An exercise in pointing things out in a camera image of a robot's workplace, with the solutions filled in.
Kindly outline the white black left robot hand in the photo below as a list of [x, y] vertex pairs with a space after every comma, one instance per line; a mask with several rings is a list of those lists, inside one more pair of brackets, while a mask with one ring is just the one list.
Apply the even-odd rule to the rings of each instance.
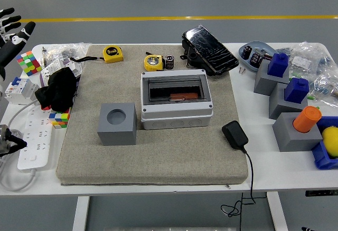
[[21, 16], [10, 16], [14, 8], [1, 10], [1, 82], [5, 80], [5, 67], [15, 58], [26, 45], [34, 28], [34, 22], [28, 22], [19, 32], [9, 34], [9, 31], [21, 26]]

